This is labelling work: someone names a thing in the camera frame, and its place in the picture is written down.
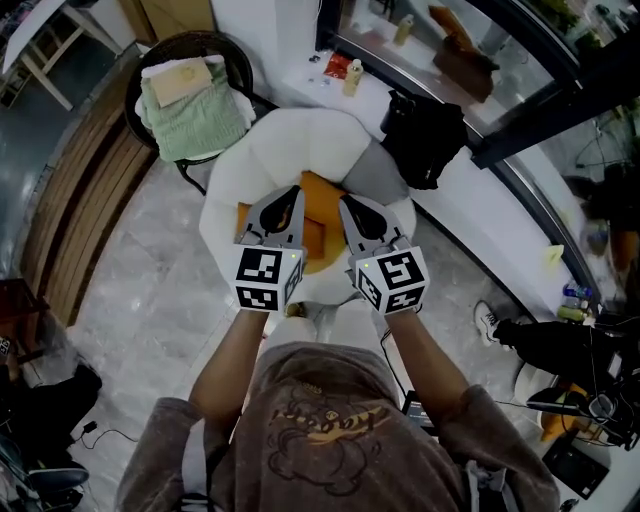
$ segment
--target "red package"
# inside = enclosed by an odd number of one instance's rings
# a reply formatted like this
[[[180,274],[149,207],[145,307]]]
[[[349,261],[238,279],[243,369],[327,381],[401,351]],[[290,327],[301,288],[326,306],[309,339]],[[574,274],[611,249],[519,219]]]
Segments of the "red package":
[[[349,64],[351,64],[349,59],[334,53],[327,63],[327,69],[324,70],[324,74],[344,80],[347,76],[347,68],[349,67]]]

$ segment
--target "gray sweatshirt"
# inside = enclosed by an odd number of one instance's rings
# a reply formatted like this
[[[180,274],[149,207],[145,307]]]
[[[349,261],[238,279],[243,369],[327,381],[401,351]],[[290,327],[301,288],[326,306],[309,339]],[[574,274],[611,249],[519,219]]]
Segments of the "gray sweatshirt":
[[[439,441],[398,410],[386,364],[351,347],[292,343],[258,361],[230,443],[206,425],[210,497],[224,511],[470,510],[464,465],[507,469],[521,512],[555,512],[553,477],[479,386],[439,426]],[[200,419],[158,400],[120,483],[117,510],[169,511]]]

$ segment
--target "glass window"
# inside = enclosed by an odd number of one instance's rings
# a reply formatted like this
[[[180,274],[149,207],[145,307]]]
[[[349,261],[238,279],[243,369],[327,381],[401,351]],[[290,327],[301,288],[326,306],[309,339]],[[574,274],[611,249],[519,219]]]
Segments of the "glass window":
[[[582,250],[592,255],[596,277],[610,266],[624,274],[638,255],[638,129],[640,100],[635,99],[507,159],[516,169],[524,166],[541,187]],[[556,171],[568,189],[558,187]],[[609,298],[617,292],[615,283],[605,289]]]
[[[460,105],[480,134],[551,76],[464,0],[346,0],[340,34]]]
[[[640,23],[629,0],[525,0],[582,61]]]

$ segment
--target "yellow object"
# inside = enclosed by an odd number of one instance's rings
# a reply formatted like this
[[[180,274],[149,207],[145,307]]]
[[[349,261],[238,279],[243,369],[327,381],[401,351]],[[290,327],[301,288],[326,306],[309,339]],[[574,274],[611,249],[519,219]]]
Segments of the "yellow object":
[[[244,225],[244,220],[247,218],[247,214],[249,213],[249,208],[251,208],[251,206],[248,204],[238,203],[238,223],[236,225],[236,233],[240,233],[240,230]],[[307,248],[307,258],[309,261],[322,260],[325,257],[324,230],[325,228],[322,224],[318,224],[317,222],[305,217],[302,245]]]
[[[345,192],[311,171],[302,173],[300,187],[304,190],[304,216],[342,233],[339,204]]]
[[[551,245],[544,250],[544,262],[547,268],[554,269],[562,261],[564,245]]]
[[[150,78],[160,107],[166,107],[211,85],[211,73],[204,59],[189,59]]]
[[[581,395],[587,396],[587,392],[581,387],[576,386],[575,384],[571,384],[571,387],[569,387],[569,391],[577,391]],[[554,439],[557,439],[562,434],[564,434],[565,428],[567,430],[571,430],[571,427],[577,419],[578,418],[576,416],[543,413],[541,418],[543,432],[540,440],[553,441]]]
[[[345,96],[355,96],[363,73],[364,68],[362,67],[362,62],[360,62],[360,59],[354,59],[347,68],[347,76],[344,79],[342,94]]]
[[[393,37],[393,43],[398,46],[404,45],[404,43],[407,42],[412,27],[413,14],[407,14],[400,20],[400,23],[398,23],[398,29],[396,30],[396,35]]]

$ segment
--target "marble floor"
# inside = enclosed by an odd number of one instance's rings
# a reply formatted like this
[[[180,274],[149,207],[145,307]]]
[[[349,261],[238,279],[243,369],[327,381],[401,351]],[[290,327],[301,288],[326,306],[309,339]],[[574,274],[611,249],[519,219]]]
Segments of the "marble floor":
[[[200,181],[208,172],[206,165],[193,171]],[[107,243],[77,324],[66,333],[58,331],[47,357],[34,365],[33,378],[45,383],[70,376],[78,354],[98,371],[104,382],[100,398],[74,432],[77,437],[82,425],[96,421],[98,429],[84,437],[89,446],[107,429],[137,438],[158,397],[186,397],[237,312],[198,233],[202,205],[202,196],[175,167],[158,161]],[[472,313],[480,298],[512,317],[517,308],[424,219],[419,219],[414,243],[422,247],[431,275],[421,319],[472,382],[484,385],[496,399],[511,400],[519,360],[500,347],[484,347]],[[311,306],[310,311],[320,332],[330,329],[332,308]],[[270,320],[268,330],[275,323]],[[372,343],[379,346],[378,340]],[[410,389],[392,339],[387,350]],[[531,411],[505,406],[505,412],[528,439],[539,436]],[[113,509],[134,448],[116,433],[107,434],[93,450],[82,443],[71,447],[73,457],[91,473],[85,486],[89,496],[79,510]]]

